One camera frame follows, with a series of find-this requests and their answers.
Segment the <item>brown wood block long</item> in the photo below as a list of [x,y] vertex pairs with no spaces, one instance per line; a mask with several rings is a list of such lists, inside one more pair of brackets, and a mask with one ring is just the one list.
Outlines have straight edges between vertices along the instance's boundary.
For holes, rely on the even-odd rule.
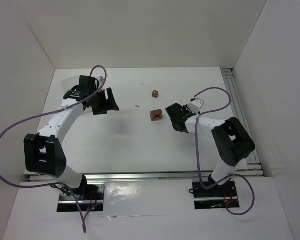
[[152,110],[150,112],[150,119],[155,117],[155,116],[163,116],[162,110],[161,109]]

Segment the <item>brown wood block notched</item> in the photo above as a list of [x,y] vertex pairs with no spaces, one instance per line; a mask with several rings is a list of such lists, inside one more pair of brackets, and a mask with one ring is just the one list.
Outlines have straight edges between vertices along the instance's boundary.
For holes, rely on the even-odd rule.
[[155,117],[151,118],[151,121],[155,122],[155,121],[158,121],[158,120],[161,120],[161,119],[162,119],[162,116],[155,116]]

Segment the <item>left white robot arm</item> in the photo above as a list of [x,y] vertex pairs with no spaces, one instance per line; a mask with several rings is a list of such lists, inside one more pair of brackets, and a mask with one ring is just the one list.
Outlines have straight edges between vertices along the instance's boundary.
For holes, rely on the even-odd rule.
[[93,115],[119,111],[112,89],[103,89],[104,84],[102,76],[81,75],[78,84],[64,94],[59,111],[51,120],[36,134],[26,135],[23,143],[28,172],[52,177],[77,196],[88,193],[86,176],[68,166],[62,144],[75,121],[87,109],[91,109]]

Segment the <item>white cardboard box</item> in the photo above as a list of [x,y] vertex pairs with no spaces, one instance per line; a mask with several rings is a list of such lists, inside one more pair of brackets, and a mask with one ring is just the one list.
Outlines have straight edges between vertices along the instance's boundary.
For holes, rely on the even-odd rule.
[[62,80],[61,85],[62,85],[62,89],[63,89],[63,94],[65,95],[73,87],[78,86],[79,81],[80,81],[80,76],[79,75]]

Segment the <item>brown wood block small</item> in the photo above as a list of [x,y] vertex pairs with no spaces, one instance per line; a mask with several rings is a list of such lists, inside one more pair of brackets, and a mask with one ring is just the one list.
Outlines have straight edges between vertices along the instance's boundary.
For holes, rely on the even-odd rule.
[[157,90],[153,90],[151,96],[152,96],[153,98],[157,98],[157,97],[159,96],[159,92],[158,92]]

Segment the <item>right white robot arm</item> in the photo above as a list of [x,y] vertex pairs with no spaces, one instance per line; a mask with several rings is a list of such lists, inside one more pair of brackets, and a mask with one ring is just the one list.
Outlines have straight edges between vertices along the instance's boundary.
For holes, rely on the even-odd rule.
[[[217,120],[200,116],[204,104],[199,99],[186,105],[174,103],[166,112],[174,130],[195,135],[199,181],[204,190],[210,190],[224,186],[234,176],[238,164],[249,157],[256,146],[238,118]],[[200,170],[199,135],[212,138],[220,156],[217,167],[208,177],[208,185],[202,181]]]

